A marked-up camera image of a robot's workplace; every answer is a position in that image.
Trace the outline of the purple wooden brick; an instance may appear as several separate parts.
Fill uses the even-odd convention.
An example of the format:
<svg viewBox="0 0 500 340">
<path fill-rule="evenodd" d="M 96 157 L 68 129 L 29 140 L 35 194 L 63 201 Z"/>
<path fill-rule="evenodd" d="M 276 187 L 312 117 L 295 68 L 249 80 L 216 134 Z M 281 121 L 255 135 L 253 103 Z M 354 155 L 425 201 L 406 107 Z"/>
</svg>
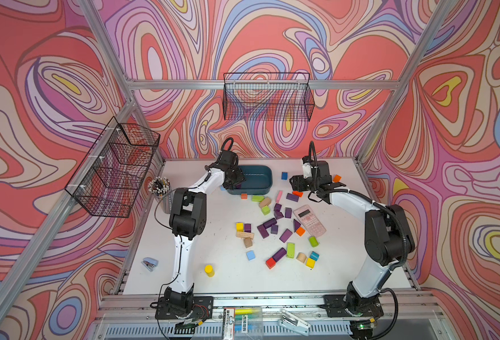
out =
<svg viewBox="0 0 500 340">
<path fill-rule="evenodd" d="M 287 193 L 286 199 L 289 200 L 289 201 L 298 202 L 299 201 L 299 196 L 295 195 L 295 194 L 292 194 L 292 193 Z"/>
</svg>

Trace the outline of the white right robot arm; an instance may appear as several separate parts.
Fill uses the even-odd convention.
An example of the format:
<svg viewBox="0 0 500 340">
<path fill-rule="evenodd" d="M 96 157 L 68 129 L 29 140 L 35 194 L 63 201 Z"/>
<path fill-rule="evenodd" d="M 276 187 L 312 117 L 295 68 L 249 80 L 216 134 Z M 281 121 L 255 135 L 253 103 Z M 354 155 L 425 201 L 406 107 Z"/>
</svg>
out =
<svg viewBox="0 0 500 340">
<path fill-rule="evenodd" d="M 303 174 L 290 178 L 295 191 L 315 194 L 363 222 L 367 258 L 346 291 L 343 306 L 352 315 L 378 303 L 378 296 L 393 271 L 404 266 L 416 248 L 406 212 L 400 205 L 383 205 L 365 194 L 333 182 L 326 161 L 302 158 Z"/>
</svg>

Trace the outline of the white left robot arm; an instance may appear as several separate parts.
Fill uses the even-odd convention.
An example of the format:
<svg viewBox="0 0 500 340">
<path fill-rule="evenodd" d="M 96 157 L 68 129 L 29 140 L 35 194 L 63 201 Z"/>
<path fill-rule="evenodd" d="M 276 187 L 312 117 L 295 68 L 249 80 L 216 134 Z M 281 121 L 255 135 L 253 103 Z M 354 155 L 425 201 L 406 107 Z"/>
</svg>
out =
<svg viewBox="0 0 500 340">
<path fill-rule="evenodd" d="M 171 282 L 164 292 L 166 305 L 181 313 L 193 308 L 195 281 L 190 269 L 193 243 L 207 224 L 207 196 L 219 187 L 234 188 L 245 181 L 239 166 L 239 156 L 222 150 L 216 161 L 207 165 L 205 174 L 196 183 L 174 191 L 169 227 L 175 240 L 175 263 Z"/>
</svg>

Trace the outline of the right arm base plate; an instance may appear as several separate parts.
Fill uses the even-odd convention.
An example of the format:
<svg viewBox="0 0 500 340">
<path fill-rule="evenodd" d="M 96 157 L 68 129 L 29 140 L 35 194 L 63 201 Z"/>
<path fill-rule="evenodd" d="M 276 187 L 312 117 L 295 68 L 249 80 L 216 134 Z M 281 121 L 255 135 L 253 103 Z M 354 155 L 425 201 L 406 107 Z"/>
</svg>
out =
<svg viewBox="0 0 500 340">
<path fill-rule="evenodd" d="M 357 293 L 347 295 L 325 295 L 321 308 L 328 317 L 381 318 L 384 315 L 379 295 L 360 297 Z"/>
</svg>

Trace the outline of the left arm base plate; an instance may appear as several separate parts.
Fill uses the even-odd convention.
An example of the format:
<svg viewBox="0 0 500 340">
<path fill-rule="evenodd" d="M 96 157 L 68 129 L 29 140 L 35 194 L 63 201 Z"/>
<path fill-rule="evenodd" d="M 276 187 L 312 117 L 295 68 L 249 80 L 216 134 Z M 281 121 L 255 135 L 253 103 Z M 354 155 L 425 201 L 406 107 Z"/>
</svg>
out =
<svg viewBox="0 0 500 340">
<path fill-rule="evenodd" d="M 212 296 L 193 296 L 181 301 L 160 297 L 155 307 L 156 320 L 201 320 L 210 319 L 213 313 L 214 298 Z"/>
</svg>

